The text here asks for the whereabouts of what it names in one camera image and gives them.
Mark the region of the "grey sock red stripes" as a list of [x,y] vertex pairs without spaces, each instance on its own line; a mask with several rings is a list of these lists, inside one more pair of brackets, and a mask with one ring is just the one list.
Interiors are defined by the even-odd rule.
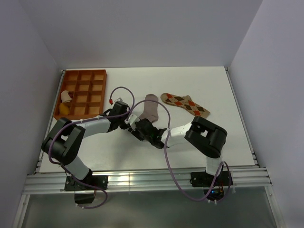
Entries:
[[139,119],[147,119],[149,122],[154,123],[158,120],[158,97],[154,94],[148,94],[145,100],[149,100],[144,103],[143,113],[139,116]]

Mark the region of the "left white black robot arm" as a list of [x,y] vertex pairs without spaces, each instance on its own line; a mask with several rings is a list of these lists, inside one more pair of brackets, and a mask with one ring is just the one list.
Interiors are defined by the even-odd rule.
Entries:
[[126,128],[125,119],[129,106],[117,101],[105,113],[82,121],[60,118],[44,139],[41,149],[49,160],[64,167],[76,178],[76,185],[86,190],[92,186],[92,171],[78,157],[78,151],[84,138],[99,133],[109,133],[118,127]]

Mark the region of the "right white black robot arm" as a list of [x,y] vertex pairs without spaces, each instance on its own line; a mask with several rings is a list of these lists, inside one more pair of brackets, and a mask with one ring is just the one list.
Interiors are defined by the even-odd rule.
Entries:
[[146,140],[157,149],[189,142],[206,156],[207,183],[216,185],[221,181],[221,151],[228,134],[222,127],[199,116],[194,117],[190,123],[172,129],[158,129],[148,119],[141,120],[133,114],[125,123],[137,139]]

